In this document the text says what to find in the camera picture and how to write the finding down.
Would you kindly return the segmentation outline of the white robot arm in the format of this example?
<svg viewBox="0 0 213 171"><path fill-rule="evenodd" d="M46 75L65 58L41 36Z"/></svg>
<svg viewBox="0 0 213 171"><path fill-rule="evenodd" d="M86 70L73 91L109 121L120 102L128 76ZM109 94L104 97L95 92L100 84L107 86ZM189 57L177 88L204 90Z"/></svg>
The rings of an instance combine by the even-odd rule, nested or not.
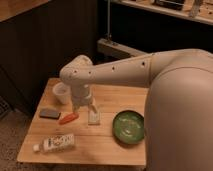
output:
<svg viewBox="0 0 213 171"><path fill-rule="evenodd" d="M77 108L91 101L91 84L146 88L146 171L213 171L212 53L170 50L99 65L79 55L60 79Z"/></svg>

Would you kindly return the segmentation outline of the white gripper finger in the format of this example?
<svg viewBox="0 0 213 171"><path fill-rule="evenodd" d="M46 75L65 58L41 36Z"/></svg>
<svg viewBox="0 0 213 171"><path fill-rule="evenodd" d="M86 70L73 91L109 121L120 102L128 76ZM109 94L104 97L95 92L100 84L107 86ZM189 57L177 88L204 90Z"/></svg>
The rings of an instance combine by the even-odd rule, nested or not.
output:
<svg viewBox="0 0 213 171"><path fill-rule="evenodd" d="M91 102L88 105L88 108L89 108L90 111L93 111L94 113L98 112L98 107L96 105L96 100L95 99L91 100Z"/></svg>
<svg viewBox="0 0 213 171"><path fill-rule="evenodd" d="M74 114L79 113L80 106L79 105L72 105L72 110Z"/></svg>

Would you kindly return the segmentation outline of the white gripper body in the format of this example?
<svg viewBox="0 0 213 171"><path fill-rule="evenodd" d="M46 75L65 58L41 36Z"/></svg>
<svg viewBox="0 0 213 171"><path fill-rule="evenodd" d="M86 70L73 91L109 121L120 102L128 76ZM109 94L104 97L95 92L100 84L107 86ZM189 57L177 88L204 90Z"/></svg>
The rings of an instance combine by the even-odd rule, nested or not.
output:
<svg viewBox="0 0 213 171"><path fill-rule="evenodd" d="M76 106L86 106L92 103L92 93L89 85L71 87L72 103Z"/></svg>

